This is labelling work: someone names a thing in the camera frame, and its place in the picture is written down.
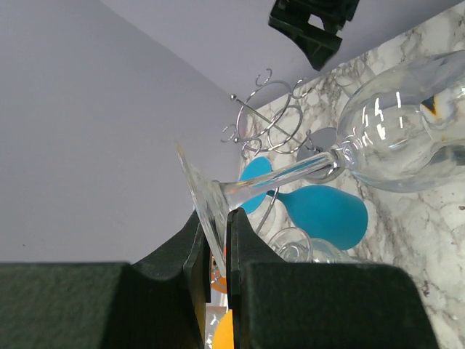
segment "white wall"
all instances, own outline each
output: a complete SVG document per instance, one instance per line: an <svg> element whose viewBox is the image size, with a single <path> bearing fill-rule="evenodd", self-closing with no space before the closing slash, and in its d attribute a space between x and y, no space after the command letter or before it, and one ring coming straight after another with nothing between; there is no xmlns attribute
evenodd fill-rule
<svg viewBox="0 0 465 349"><path fill-rule="evenodd" d="M235 106L95 0L0 2L0 260L135 261L192 212L174 139L234 180Z"/></svg>
<svg viewBox="0 0 465 349"><path fill-rule="evenodd" d="M272 68L293 86L315 78L304 53L268 26L276 0L101 0L228 93L247 97L255 76ZM352 22L338 34L335 68L462 0L360 0ZM264 105L284 94L268 89L252 102Z"/></svg>

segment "blue object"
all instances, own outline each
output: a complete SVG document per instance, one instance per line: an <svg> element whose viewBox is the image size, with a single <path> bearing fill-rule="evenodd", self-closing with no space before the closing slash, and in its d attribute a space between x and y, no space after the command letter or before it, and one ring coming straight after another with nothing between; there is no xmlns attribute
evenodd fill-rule
<svg viewBox="0 0 465 349"><path fill-rule="evenodd" d="M279 193L294 225L310 238L322 238L338 249L351 249L365 235L368 211L357 196L326 185Z"/></svg>
<svg viewBox="0 0 465 349"><path fill-rule="evenodd" d="M242 172L239 180L251 180L252 178L259 177L271 172L271 163L267 158L261 157L254 159ZM242 208L246 211L246 214L252 213L255 211L260 204L263 202L267 194L263 193L254 198L251 198L244 204Z"/></svg>

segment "marble countertop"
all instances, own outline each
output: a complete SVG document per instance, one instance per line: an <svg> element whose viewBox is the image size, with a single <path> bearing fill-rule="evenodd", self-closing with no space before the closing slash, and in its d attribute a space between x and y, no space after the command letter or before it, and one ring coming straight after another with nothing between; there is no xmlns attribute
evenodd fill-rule
<svg viewBox="0 0 465 349"><path fill-rule="evenodd" d="M465 2L355 59L363 60L377 74L405 60L465 49L464 14ZM298 140L304 139L308 129L314 132L337 125L348 98L335 83L334 76L335 71L331 71L300 88L304 91L312 87L312 91L295 101L304 112L302 126L296 134ZM259 112L271 119L284 102L284 97L279 98ZM281 120L279 125L290 131L298 117L289 111ZM263 121L252 118L247 134L263 126ZM272 133L273 141L282 139L279 132ZM294 146L295 143L285 145L288 149ZM241 168L253 158L252 153L246 154L248 160ZM296 160L296 153L271 152L265 156L275 169ZM309 183L298 180L281 187L281 191L287 193L304 185ZM406 270L418 287L441 348L465 348L465 182L421 193L388 193L362 184L345 171L327 185L359 196L368 208L368 231L350 253ZM249 216L252 225L258 225L263 207ZM272 235L288 226L292 222L277 202L262 235Z"/></svg>

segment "wine glass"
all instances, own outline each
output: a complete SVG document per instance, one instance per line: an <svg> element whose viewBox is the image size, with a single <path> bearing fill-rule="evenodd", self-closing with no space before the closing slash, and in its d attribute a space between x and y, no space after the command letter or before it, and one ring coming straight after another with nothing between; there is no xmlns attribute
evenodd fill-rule
<svg viewBox="0 0 465 349"><path fill-rule="evenodd" d="M361 86L375 77L374 72L362 60L352 62L337 68L334 81L341 87L344 94L352 96Z"/></svg>
<svg viewBox="0 0 465 349"><path fill-rule="evenodd" d="M348 168L367 185L407 193L462 175L463 111L465 51L457 51L403 63L379 74L344 107L334 147L252 180L208 180L188 164L178 145L195 209L221 274L226 274L223 250L229 212L302 176Z"/></svg>
<svg viewBox="0 0 465 349"><path fill-rule="evenodd" d="M350 257L325 239L310 238L306 232L297 227L282 229L267 243L286 262L371 263Z"/></svg>
<svg viewBox="0 0 465 349"><path fill-rule="evenodd" d="M312 261L312 242L302 229L282 229L268 241L268 246L286 262Z"/></svg>

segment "glass stem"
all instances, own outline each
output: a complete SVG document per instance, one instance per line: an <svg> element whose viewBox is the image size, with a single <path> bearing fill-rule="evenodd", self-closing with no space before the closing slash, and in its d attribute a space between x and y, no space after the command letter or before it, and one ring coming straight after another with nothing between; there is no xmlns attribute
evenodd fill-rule
<svg viewBox="0 0 465 349"><path fill-rule="evenodd" d="M220 186L229 208L237 209L244 202L269 190L276 189L321 169L329 171L341 165L342 163L337 150L331 149L330 151L319 153L252 180L221 183Z"/></svg>

